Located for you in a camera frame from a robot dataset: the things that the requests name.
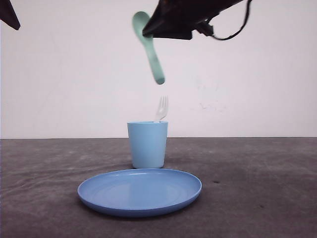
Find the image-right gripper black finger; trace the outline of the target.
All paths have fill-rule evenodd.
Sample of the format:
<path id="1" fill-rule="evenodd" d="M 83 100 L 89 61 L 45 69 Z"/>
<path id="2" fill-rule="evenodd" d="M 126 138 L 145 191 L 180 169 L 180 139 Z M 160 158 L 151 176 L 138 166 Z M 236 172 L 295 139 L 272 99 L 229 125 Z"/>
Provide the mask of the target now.
<path id="1" fill-rule="evenodd" d="M 191 40 L 196 30 L 216 40 L 209 22 L 240 0 L 160 0 L 143 28 L 145 37 Z"/>

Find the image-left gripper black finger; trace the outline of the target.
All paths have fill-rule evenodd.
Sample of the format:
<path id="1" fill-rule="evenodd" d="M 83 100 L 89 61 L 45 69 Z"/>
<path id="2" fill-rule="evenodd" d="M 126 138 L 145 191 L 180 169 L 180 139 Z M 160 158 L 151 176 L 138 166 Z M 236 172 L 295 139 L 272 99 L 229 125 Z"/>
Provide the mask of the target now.
<path id="1" fill-rule="evenodd" d="M 0 0 L 0 19 L 14 30 L 21 26 L 10 0 Z"/>

